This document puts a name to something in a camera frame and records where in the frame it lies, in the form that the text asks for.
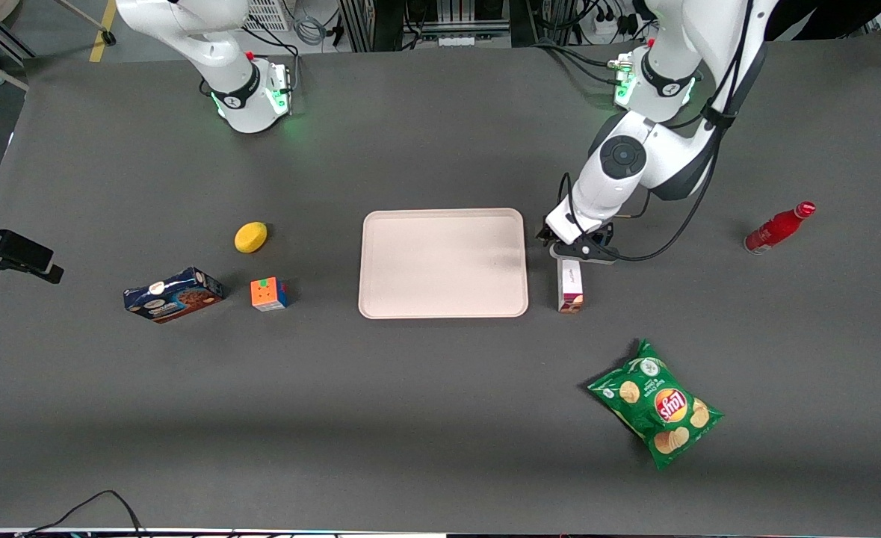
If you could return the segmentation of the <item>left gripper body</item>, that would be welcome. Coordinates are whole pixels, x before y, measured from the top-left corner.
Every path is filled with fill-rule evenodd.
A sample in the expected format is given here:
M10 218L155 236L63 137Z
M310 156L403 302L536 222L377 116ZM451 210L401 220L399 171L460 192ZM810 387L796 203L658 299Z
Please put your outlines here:
M598 245L610 244L614 227L611 220L600 220L586 217L580 211L570 210L567 205L558 205L543 218L539 231L539 240L543 243L560 242L573 245L586 235Z

